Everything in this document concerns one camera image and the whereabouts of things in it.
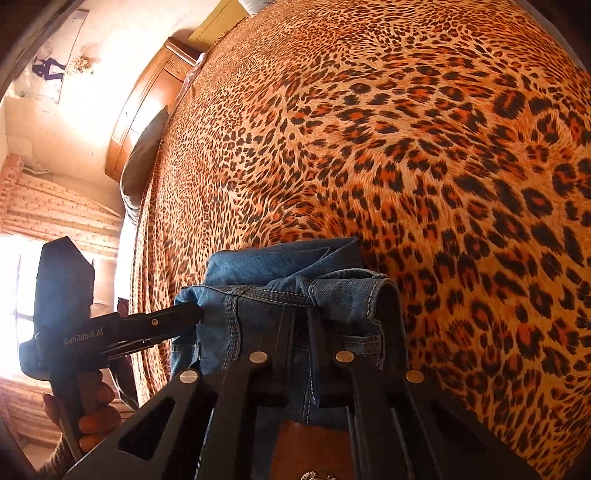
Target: leopard print bedspread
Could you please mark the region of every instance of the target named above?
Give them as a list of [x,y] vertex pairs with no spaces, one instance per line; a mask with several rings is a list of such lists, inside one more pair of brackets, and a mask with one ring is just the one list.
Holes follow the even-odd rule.
[[[591,434],[590,80],[509,0],[280,0],[171,119],[132,308],[220,249],[357,235],[413,368],[561,478]],[[167,345],[135,373],[145,401]]]

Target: poster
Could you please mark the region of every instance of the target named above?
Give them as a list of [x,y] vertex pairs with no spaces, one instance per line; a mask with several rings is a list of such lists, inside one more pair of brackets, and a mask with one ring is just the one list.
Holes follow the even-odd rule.
[[14,82],[14,94],[60,103],[66,67],[87,15],[88,10],[76,10],[43,44],[24,72]]

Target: jeans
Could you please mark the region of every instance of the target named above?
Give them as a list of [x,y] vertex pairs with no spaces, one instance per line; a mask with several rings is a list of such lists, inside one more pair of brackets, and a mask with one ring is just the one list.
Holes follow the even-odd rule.
[[35,75],[41,77],[46,82],[48,82],[49,80],[63,80],[63,73],[50,73],[51,66],[56,66],[62,70],[66,69],[65,65],[62,65],[56,59],[52,58],[43,60],[41,63],[37,63],[37,61],[35,61],[31,69],[33,70],[33,73]]
[[378,368],[387,362],[408,369],[398,290],[387,276],[363,268],[359,241],[317,239],[263,249],[221,251],[211,256],[205,281],[184,288],[175,304],[193,301],[203,309],[196,328],[172,342],[172,373],[190,365],[203,374],[225,369],[257,350],[258,341],[281,315],[295,321],[290,403],[260,407],[255,429],[252,477],[267,478],[282,420],[346,430],[344,408],[313,404],[306,309],[316,307],[325,328]]

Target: metal rivet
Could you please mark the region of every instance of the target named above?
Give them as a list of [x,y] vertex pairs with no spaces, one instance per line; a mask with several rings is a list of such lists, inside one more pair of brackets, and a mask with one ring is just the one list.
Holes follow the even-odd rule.
[[406,377],[410,383],[422,383],[425,380],[425,375],[420,370],[409,370]]
[[185,370],[178,376],[178,379],[182,383],[193,383],[197,381],[198,378],[199,374],[195,370]]
[[248,359],[254,364],[263,364],[267,361],[268,355],[265,352],[253,352]]
[[335,355],[335,358],[337,362],[349,364],[355,359],[355,354],[353,352],[349,352],[348,350],[341,350]]

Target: sleeve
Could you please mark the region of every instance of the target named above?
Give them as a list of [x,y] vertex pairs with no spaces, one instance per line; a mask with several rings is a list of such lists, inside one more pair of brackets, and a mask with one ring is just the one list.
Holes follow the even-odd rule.
[[65,438],[61,437],[51,458],[37,470],[37,478],[38,480],[61,480],[74,463],[70,448]]

